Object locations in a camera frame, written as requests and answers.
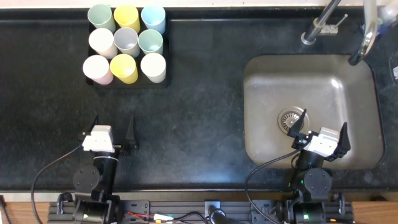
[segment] black tray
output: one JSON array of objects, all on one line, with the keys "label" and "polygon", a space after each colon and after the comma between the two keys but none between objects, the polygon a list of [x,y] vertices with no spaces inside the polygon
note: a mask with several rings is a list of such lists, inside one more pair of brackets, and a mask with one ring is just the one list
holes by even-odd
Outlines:
[{"label": "black tray", "polygon": [[[120,29],[119,24],[115,21],[116,24],[116,30]],[[94,86],[96,88],[165,88],[167,87],[167,85],[169,84],[170,81],[170,74],[169,74],[169,39],[167,37],[167,28],[168,28],[168,24],[169,21],[167,20],[166,17],[166,31],[164,32],[164,34],[162,34],[163,37],[163,58],[166,61],[166,77],[163,81],[161,81],[160,83],[154,83],[152,81],[149,80],[149,78],[142,72],[141,70],[141,60],[142,58],[145,56],[145,53],[140,49],[140,54],[138,55],[138,57],[136,57],[134,60],[136,61],[136,65],[137,65],[137,71],[138,71],[138,79],[137,81],[135,81],[132,84],[125,84],[124,82],[122,82],[120,79],[118,79],[117,77],[113,77],[113,81],[110,84],[107,85],[100,85],[98,83],[96,83],[95,81],[93,81],[92,79],[86,77],[86,83]],[[141,29],[138,33],[138,35],[144,31],[147,30],[147,27],[145,26],[145,24],[143,23],[142,19],[140,18],[140,25],[141,25]],[[89,32],[93,32],[95,30],[95,26],[93,24],[90,23],[90,26],[88,28]],[[88,57],[92,56],[92,55],[98,55],[97,52],[95,50],[93,50],[90,46],[88,46]]]}]

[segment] cup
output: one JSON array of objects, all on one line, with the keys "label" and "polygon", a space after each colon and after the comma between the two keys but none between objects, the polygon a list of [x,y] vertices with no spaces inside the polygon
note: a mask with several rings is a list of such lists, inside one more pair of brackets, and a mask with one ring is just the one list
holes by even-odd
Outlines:
[{"label": "cup", "polygon": [[123,4],[114,10],[114,20],[120,27],[133,28],[139,33],[139,15],[137,8],[132,4]]},{"label": "cup", "polygon": [[87,17],[96,28],[105,28],[111,32],[116,30],[112,10],[105,4],[97,4],[91,7],[88,10]]},{"label": "cup", "polygon": [[128,54],[119,54],[112,59],[111,72],[125,84],[132,84],[138,79],[136,61]]},{"label": "cup", "polygon": [[124,54],[137,57],[139,55],[138,34],[130,27],[118,29],[113,36],[115,46]]},{"label": "cup", "polygon": [[150,53],[141,60],[141,70],[154,83],[160,83],[166,77],[166,60],[158,53]]},{"label": "cup", "polygon": [[101,85],[107,85],[113,80],[108,60],[100,55],[93,55],[85,60],[83,73]]},{"label": "cup", "polygon": [[138,45],[145,54],[163,54],[163,37],[156,30],[145,30],[138,37]]},{"label": "cup", "polygon": [[118,49],[113,43],[113,34],[108,29],[94,30],[88,38],[88,43],[92,49],[107,59],[112,59],[118,54]]},{"label": "cup", "polygon": [[166,12],[161,6],[147,6],[141,11],[141,19],[148,29],[154,29],[160,34],[166,30]]}]

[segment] faucet base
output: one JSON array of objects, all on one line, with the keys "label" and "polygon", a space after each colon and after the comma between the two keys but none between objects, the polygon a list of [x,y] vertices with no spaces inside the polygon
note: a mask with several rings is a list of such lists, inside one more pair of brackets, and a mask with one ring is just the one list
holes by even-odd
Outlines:
[{"label": "faucet base", "polygon": [[305,45],[313,45],[315,43],[315,41],[317,40],[316,38],[313,41],[308,41],[305,38],[305,32],[301,35],[301,41],[305,44]]}]

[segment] chrome faucet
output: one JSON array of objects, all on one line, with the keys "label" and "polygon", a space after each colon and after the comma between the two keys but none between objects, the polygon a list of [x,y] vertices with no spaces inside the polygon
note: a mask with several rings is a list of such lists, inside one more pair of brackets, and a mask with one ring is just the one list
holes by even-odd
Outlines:
[{"label": "chrome faucet", "polygon": [[[327,7],[323,10],[318,18],[313,20],[308,32],[304,32],[301,40],[304,44],[312,45],[315,43],[317,36],[320,34],[337,34],[337,28],[343,22],[345,17],[337,23],[337,25],[326,25],[326,20],[331,13],[336,9],[341,0],[331,0]],[[377,35],[377,5],[376,0],[363,0],[364,15],[365,15],[365,31],[364,38],[358,51],[353,53],[348,63],[350,65],[358,64],[370,51]]]}]

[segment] stainless steel sink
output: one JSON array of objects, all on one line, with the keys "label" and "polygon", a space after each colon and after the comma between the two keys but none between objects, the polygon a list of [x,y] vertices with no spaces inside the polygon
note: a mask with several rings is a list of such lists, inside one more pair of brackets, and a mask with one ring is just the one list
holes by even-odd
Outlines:
[{"label": "stainless steel sink", "polygon": [[[351,150],[325,161],[334,169],[374,167],[384,152],[373,74],[365,62],[346,55],[265,55],[244,70],[246,151],[257,164],[291,152],[286,130],[307,109],[302,132],[326,127],[340,131],[348,122]],[[290,167],[291,158],[271,165]]]}]

